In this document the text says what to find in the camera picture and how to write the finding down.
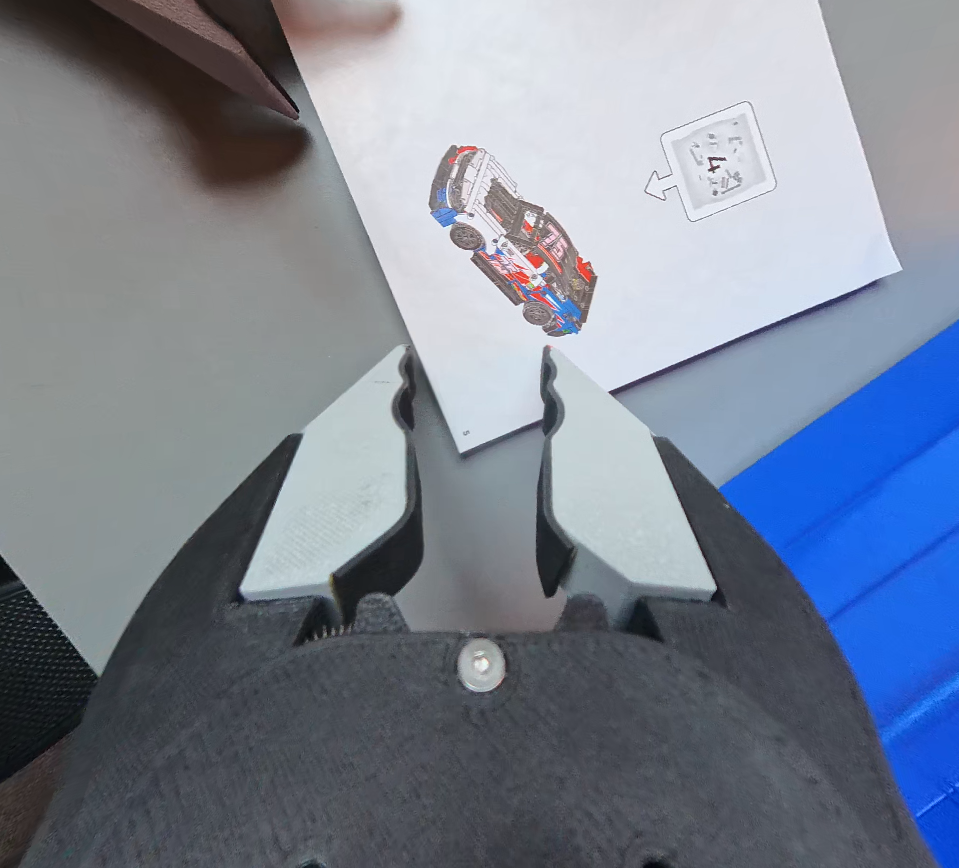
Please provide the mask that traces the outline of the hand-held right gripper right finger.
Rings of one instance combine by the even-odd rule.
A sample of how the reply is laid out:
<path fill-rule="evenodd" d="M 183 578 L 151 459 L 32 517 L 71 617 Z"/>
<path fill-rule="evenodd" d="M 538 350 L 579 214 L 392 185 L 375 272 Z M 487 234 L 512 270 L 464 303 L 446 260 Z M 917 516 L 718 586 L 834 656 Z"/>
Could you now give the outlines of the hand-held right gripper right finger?
<path fill-rule="evenodd" d="M 556 347 L 541 368 L 535 559 L 543 594 L 592 595 L 624 629 L 647 598 L 717 585 L 648 427 Z"/>

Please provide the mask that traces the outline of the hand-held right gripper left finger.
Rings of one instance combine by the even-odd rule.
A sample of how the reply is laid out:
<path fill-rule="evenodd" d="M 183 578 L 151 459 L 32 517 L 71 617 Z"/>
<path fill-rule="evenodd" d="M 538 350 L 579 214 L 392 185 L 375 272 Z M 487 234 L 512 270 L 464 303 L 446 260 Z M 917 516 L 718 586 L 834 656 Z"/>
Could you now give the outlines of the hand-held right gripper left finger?
<path fill-rule="evenodd" d="M 303 430 L 239 592 L 246 601 L 396 595 L 423 559 L 414 354 L 394 348 Z"/>

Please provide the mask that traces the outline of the white lego instruction booklet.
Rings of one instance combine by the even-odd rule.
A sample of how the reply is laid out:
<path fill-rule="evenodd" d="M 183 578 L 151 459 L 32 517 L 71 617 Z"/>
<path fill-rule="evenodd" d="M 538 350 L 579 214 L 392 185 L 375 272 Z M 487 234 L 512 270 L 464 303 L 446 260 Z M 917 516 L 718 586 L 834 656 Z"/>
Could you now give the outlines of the white lego instruction booklet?
<path fill-rule="evenodd" d="M 272 0 L 454 443 L 901 269 L 818 0 Z"/>

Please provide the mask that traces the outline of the blue plastic bin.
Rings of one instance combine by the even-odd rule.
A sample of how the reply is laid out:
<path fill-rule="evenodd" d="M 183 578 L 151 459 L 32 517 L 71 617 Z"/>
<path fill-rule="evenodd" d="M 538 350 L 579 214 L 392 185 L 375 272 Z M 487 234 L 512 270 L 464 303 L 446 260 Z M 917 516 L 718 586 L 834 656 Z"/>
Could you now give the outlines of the blue plastic bin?
<path fill-rule="evenodd" d="M 958 324 L 726 482 L 830 625 L 905 802 L 958 865 Z"/>

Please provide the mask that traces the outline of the black mesh chair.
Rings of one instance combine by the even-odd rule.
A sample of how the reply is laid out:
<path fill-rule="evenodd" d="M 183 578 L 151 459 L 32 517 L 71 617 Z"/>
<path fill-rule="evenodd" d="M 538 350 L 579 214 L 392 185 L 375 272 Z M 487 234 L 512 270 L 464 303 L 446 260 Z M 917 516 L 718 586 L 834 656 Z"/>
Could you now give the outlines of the black mesh chair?
<path fill-rule="evenodd" d="M 1 780 L 79 724 L 98 677 L 1 561 Z"/>

